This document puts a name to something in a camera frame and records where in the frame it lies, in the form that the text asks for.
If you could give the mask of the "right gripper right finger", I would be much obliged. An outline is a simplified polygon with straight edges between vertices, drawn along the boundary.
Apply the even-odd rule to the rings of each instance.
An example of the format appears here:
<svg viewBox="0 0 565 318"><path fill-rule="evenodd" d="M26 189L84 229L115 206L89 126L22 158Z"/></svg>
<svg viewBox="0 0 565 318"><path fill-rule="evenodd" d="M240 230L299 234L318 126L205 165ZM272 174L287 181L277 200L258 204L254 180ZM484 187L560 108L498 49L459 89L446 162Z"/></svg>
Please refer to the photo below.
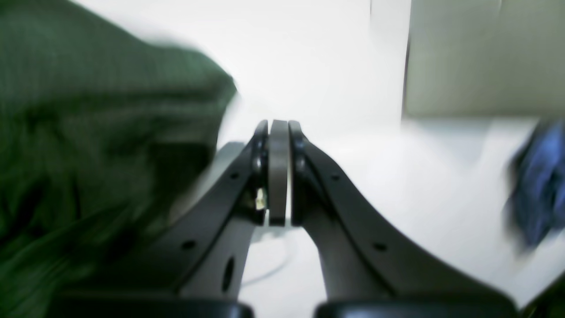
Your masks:
<svg viewBox="0 0 565 318"><path fill-rule="evenodd" d="M319 252L327 302L316 318L516 318L502 292L403 235L339 165L289 122L293 225Z"/></svg>

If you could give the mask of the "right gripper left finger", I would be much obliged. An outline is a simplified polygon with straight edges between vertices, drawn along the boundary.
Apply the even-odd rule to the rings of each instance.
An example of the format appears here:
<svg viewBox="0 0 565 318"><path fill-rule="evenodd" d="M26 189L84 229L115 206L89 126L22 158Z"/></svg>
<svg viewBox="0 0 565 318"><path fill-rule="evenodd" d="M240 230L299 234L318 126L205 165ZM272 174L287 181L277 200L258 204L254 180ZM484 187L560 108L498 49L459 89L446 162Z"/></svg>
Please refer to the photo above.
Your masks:
<svg viewBox="0 0 565 318"><path fill-rule="evenodd" d="M157 240L58 295L59 318L252 318L238 302L253 231L285 223L287 121L262 121L186 215Z"/></svg>

